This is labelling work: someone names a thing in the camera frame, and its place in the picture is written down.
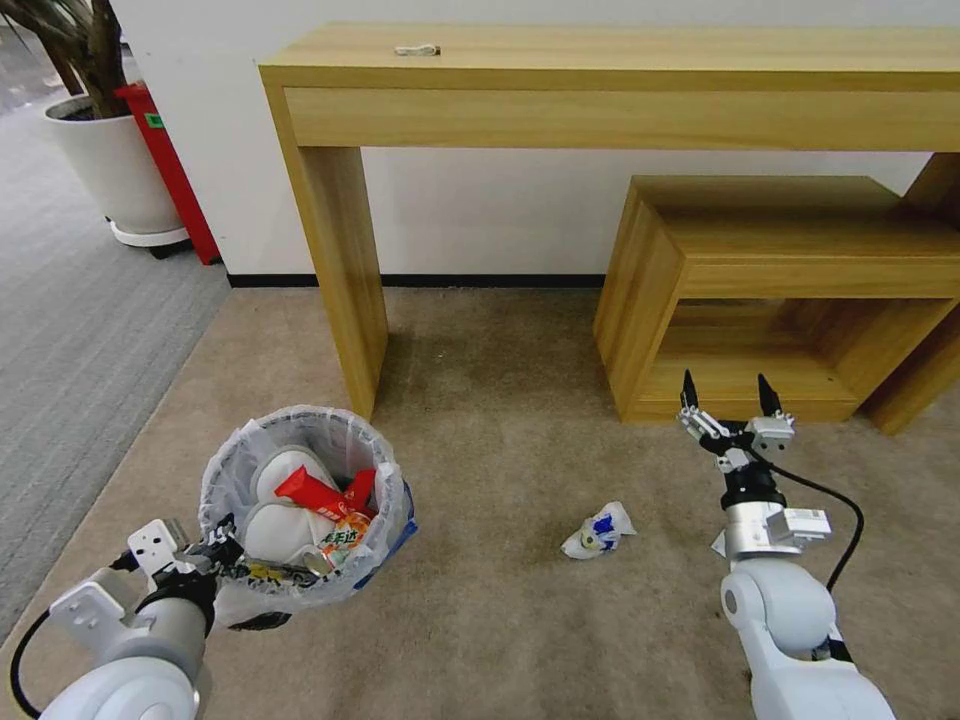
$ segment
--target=white trash bag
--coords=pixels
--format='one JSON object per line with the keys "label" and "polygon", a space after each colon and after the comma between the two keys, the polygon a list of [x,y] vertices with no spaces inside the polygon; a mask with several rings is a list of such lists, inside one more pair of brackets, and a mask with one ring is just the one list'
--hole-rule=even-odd
{"label": "white trash bag", "polygon": [[[285,446],[312,451],[338,482],[349,483],[360,470],[376,468],[370,506],[377,514],[345,562],[322,577],[306,569],[276,572],[262,566],[226,573],[215,604],[218,625],[275,627],[286,620],[281,614],[346,600],[417,530],[410,488],[383,436],[347,410],[297,405],[251,420],[210,459],[200,489],[204,535],[231,513],[238,528],[244,525],[258,505],[251,490],[254,473]],[[258,616],[263,617],[259,624]]]}

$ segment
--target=beige carpet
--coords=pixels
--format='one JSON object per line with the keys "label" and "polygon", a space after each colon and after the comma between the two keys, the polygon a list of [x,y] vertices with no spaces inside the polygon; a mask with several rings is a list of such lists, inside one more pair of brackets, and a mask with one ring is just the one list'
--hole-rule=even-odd
{"label": "beige carpet", "polygon": [[[206,717],[750,717],[746,664],[719,612],[720,477],[677,427],[618,424],[590,333],[592,291],[391,291],[374,423],[421,531],[351,601],[265,633],[215,633]],[[195,527],[199,477],[237,425],[293,403],[344,405],[315,291],[231,293],[28,609],[157,516]],[[960,393],[889,439],[865,421],[804,426],[785,465],[859,498],[841,627],[900,718],[960,717]],[[806,565],[821,578],[851,527]],[[578,563],[557,548],[620,499],[640,534]],[[13,637],[19,637],[21,621]],[[0,653],[9,662],[10,643]],[[82,670],[55,629],[25,673],[46,701]],[[13,717],[9,705],[3,717]]]}

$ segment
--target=red snack wrapper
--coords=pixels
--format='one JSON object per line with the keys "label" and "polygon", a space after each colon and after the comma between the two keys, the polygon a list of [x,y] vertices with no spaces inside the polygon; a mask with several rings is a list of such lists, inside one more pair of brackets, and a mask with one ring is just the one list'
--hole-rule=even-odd
{"label": "red snack wrapper", "polygon": [[301,465],[273,491],[277,497],[288,497],[300,507],[313,510],[330,520],[341,520],[350,508],[341,493],[317,480]]}
{"label": "red snack wrapper", "polygon": [[377,477],[376,468],[361,470],[354,476],[350,487],[343,493],[343,499],[347,507],[356,512],[361,512],[369,518],[376,513],[371,510],[367,503],[370,501],[370,493],[373,492],[373,481]]}

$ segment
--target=red trash bin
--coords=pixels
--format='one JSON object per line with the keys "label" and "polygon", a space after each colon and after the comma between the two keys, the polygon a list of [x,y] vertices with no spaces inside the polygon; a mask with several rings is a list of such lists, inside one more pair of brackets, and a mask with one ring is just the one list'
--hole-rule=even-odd
{"label": "red trash bin", "polygon": [[203,217],[203,211],[197,202],[197,196],[193,194],[190,181],[183,172],[177,151],[173,149],[173,143],[170,142],[170,136],[167,135],[163,126],[157,106],[153,104],[150,91],[143,82],[136,82],[120,88],[116,91],[116,95],[127,101],[130,111],[136,118],[140,133],[147,143],[153,161],[157,164],[157,170],[160,171],[160,176],[183,221],[183,226],[190,235],[194,252],[197,253],[200,262],[209,265],[220,258],[220,249]]}

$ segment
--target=potted plant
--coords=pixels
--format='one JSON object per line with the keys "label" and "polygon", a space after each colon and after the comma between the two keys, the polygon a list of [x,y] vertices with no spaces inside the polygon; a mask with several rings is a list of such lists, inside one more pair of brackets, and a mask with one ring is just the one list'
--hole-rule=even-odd
{"label": "potted plant", "polygon": [[109,0],[0,0],[0,15],[36,33],[61,75],[76,73],[86,90],[45,116],[116,238],[140,247],[186,239],[136,121],[115,94],[126,78]]}

